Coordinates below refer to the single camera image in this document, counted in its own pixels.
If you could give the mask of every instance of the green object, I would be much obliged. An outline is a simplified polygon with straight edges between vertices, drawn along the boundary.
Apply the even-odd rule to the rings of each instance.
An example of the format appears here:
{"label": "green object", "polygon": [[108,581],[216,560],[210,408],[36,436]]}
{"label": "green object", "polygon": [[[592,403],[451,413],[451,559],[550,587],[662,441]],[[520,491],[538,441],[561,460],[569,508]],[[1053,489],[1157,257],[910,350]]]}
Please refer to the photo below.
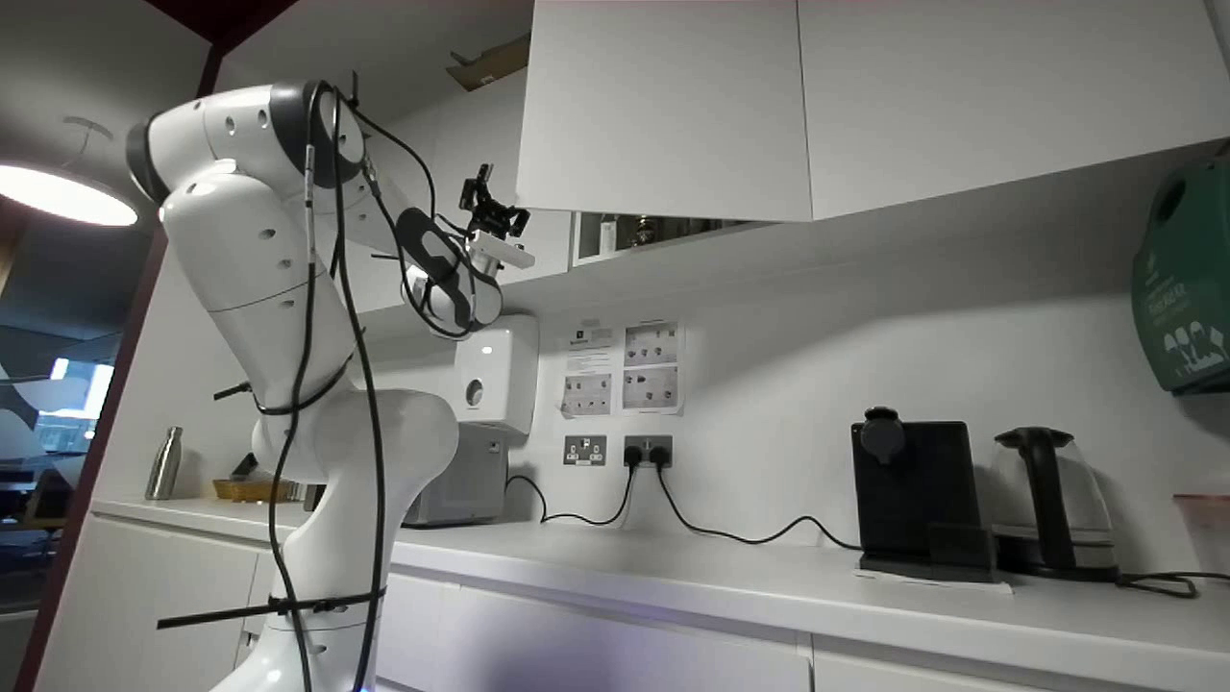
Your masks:
{"label": "green object", "polygon": [[1131,299],[1167,391],[1230,391],[1230,161],[1159,185]]}

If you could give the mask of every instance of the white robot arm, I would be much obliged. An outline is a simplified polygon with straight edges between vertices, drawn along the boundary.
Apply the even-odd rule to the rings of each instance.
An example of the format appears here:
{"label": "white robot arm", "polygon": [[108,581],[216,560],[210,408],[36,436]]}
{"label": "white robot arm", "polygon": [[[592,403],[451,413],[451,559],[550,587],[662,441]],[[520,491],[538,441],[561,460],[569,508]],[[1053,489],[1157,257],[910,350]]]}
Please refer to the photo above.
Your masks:
{"label": "white robot arm", "polygon": [[219,692],[360,690],[393,533],[451,466],[459,421],[423,391],[366,398],[351,386],[360,332],[316,261],[316,214],[351,214],[333,203],[337,185],[351,202],[374,196],[400,261],[410,257],[409,299],[439,332],[469,335],[501,316],[501,261],[526,261],[502,243],[523,211],[483,202],[491,220],[459,243],[423,211],[393,208],[366,168],[360,114],[328,84],[238,88],[152,114],[132,136],[132,172],[163,203],[187,286],[248,378],[260,413],[252,455],[286,460],[291,482],[328,486],[316,517],[275,550],[288,574],[273,585],[280,617],[266,618]]}

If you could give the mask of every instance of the wall socket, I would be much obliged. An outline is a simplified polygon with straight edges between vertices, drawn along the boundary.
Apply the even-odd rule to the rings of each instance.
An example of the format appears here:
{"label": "wall socket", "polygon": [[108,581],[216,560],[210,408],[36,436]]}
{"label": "wall socket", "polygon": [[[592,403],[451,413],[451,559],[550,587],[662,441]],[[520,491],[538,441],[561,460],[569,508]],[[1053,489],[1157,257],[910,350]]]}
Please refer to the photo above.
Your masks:
{"label": "wall socket", "polygon": [[564,466],[607,466],[607,436],[564,436]]}
{"label": "wall socket", "polygon": [[626,371],[621,373],[621,408],[678,408],[679,403],[679,371]]}
{"label": "wall socket", "polygon": [[635,471],[642,460],[667,471],[678,460],[674,440],[667,436],[626,436],[621,440],[621,466]]}
{"label": "wall socket", "polygon": [[610,414],[610,373],[564,378],[564,421]]}
{"label": "wall socket", "polygon": [[626,328],[621,364],[662,364],[662,360],[678,360],[678,328],[674,325]]}

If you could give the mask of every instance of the ceiling light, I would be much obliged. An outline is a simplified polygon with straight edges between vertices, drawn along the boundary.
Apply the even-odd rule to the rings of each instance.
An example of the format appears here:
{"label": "ceiling light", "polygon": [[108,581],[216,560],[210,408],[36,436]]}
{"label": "ceiling light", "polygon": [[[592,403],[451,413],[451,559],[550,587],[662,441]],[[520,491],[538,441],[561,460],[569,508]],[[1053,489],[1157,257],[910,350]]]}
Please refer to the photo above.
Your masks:
{"label": "ceiling light", "polygon": [[108,196],[108,193],[79,185],[74,176],[28,168],[28,167],[0,167],[0,196],[28,203],[28,208],[40,208],[46,214],[60,214],[60,220],[77,220],[77,222],[93,222],[93,228],[136,228],[138,222],[138,211],[127,202]]}

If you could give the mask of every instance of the white countertop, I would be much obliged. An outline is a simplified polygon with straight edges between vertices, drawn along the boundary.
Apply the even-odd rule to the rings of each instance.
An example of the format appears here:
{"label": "white countertop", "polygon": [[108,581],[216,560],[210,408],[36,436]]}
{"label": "white countertop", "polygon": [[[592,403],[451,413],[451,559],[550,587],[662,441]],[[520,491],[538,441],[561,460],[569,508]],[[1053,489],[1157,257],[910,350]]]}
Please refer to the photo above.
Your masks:
{"label": "white countertop", "polygon": [[[266,533],[266,508],[95,504],[95,517],[243,541]],[[1211,692],[1230,682],[1230,587],[1218,585],[1208,585],[1202,599],[1165,599],[1066,581],[1012,587],[883,581],[839,550],[748,550],[542,525],[400,532],[393,564],[1112,686]]]}

